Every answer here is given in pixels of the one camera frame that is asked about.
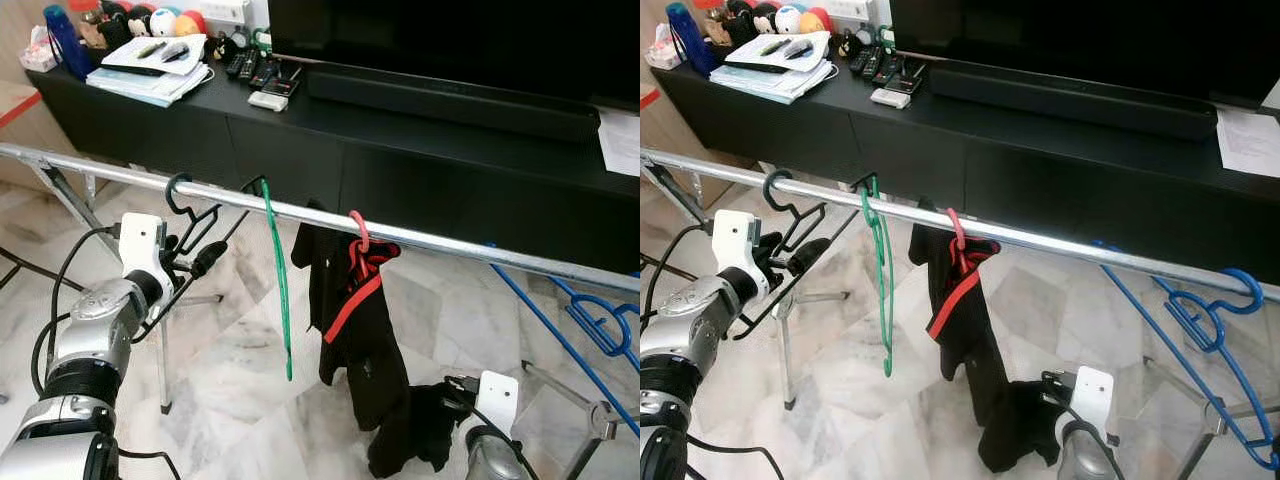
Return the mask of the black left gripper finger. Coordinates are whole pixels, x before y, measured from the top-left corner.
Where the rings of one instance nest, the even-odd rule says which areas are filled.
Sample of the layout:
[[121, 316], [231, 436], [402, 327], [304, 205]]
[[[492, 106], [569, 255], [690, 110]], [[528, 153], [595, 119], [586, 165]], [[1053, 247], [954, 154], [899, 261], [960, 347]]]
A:
[[792, 275], [808, 273], [831, 246], [831, 239], [810, 239], [792, 252]]
[[192, 259], [192, 278], [205, 276], [227, 250], [227, 242], [211, 242], [204, 246]]

